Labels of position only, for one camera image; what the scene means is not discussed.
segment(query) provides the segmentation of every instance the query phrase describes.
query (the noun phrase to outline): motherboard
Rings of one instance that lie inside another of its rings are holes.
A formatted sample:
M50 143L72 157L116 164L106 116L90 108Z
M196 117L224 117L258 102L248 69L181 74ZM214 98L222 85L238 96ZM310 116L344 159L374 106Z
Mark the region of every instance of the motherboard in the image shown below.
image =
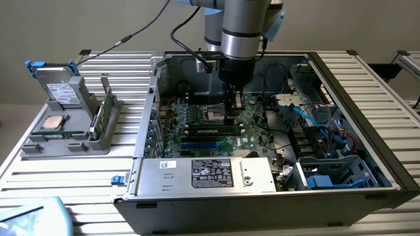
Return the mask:
M225 116L224 105L190 105L176 98L162 106L164 158L180 157L266 157L276 159L269 132L256 124L257 97L244 95L244 107ZM224 118L232 120L224 125Z

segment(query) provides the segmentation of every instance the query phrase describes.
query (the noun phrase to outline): slotted metal table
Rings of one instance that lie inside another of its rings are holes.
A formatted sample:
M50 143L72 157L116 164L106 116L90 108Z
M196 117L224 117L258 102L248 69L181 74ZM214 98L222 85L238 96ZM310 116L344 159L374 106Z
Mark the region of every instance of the slotted metal table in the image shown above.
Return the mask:
M409 174L420 183L420 117L369 69L358 56L342 52L318 55L382 137ZM104 96L100 74L109 73L113 93L125 101L112 149L101 156L20 157L18 141L0 167L0 212L46 196L58 196L73 219L74 235L136 235L114 209L109 195L122 194L125 187L112 187L110 177L129 171L144 98L150 79L150 52L106 53L85 62L80 71L97 97ZM25 134L28 135L41 109ZM260 236L352 236L420 235L420 197L397 209L381 209L348 228L280 230L220 235Z

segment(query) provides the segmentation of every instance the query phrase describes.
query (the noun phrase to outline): green circuit board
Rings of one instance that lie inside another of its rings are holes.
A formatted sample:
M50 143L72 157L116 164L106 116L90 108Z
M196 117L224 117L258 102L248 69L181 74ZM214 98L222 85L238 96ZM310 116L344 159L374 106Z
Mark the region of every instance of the green circuit board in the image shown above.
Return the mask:
M165 158L180 157L224 157L224 156L244 156L248 152L256 151L260 157L266 157L269 160L276 158L276 151L272 143L264 145L258 141L261 136L265 141L269 133L261 129L252 119L257 105L250 105L249 100L254 100L256 97L245 95L245 109L241 110L238 116L234 118L234 124L242 124L245 130L240 136L217 136L216 144L212 144L212 148L192 148L184 149L182 138L185 135L185 125L222 125L221 120L204 119L205 109L214 107L214 105L188 105L182 98L174 100L170 105L169 113L166 112L166 121L164 125L165 134Z

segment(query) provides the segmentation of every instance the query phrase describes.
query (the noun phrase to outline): warning label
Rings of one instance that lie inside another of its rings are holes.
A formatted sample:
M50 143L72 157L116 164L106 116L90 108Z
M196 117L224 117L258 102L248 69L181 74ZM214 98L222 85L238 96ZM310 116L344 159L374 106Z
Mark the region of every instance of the warning label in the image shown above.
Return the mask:
M78 99L69 84L46 84L49 91L61 104L77 104Z
M192 160L192 187L233 187L232 165L229 159Z

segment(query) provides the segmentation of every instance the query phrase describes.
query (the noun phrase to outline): gray floor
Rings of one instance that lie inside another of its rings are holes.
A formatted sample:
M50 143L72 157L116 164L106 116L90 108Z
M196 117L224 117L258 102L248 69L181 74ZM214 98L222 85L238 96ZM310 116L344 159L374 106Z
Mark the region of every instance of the gray floor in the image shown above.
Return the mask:
M0 165L41 107L41 105L0 105Z

